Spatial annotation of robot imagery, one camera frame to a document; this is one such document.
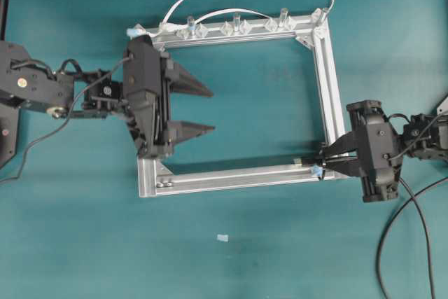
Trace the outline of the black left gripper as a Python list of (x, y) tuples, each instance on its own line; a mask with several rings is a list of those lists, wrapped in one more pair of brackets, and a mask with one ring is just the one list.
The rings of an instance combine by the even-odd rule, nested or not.
[[(215, 130), (214, 126), (170, 120), (167, 89), (163, 84), (160, 52), (149, 36), (132, 39), (125, 50), (123, 98), (127, 102), (129, 133), (140, 158), (164, 158), (174, 153), (174, 145)], [(213, 92), (183, 66), (166, 61), (166, 79), (171, 92), (213, 97)]]

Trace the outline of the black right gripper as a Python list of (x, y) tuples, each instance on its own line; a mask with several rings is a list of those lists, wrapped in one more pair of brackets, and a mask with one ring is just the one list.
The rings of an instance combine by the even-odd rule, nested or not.
[(364, 202), (397, 198), (397, 168), (390, 159), (398, 154), (398, 135), (382, 109), (382, 103), (365, 100), (346, 106), (351, 131), (339, 137), (320, 154), (323, 158), (356, 152), (355, 157), (324, 160), (325, 168), (346, 176), (361, 178)]

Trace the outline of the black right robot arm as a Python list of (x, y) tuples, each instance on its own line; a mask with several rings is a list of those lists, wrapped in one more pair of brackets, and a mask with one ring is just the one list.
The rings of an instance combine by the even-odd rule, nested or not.
[(382, 103), (365, 100), (347, 106), (351, 131), (321, 148), (316, 164), (361, 179), (364, 202), (397, 198), (400, 170), (407, 155), (420, 160), (447, 159), (447, 112), (407, 119), (402, 133)]

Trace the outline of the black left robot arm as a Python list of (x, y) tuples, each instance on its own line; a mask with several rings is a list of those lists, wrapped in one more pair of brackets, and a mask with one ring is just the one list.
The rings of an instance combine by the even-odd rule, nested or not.
[(74, 60), (51, 71), (23, 46), (1, 42), (1, 103), (56, 118), (121, 117), (139, 158), (172, 155), (175, 145), (212, 132), (214, 127), (171, 118), (170, 95), (212, 97), (213, 93), (160, 52), (149, 36), (131, 40), (124, 52), (123, 79), (108, 71), (84, 72)]

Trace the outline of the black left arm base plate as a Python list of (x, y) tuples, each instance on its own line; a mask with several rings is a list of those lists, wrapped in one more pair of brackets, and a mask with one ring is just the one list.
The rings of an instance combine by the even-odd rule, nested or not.
[(10, 162), (17, 152), (20, 108), (13, 100), (1, 103), (1, 168)]

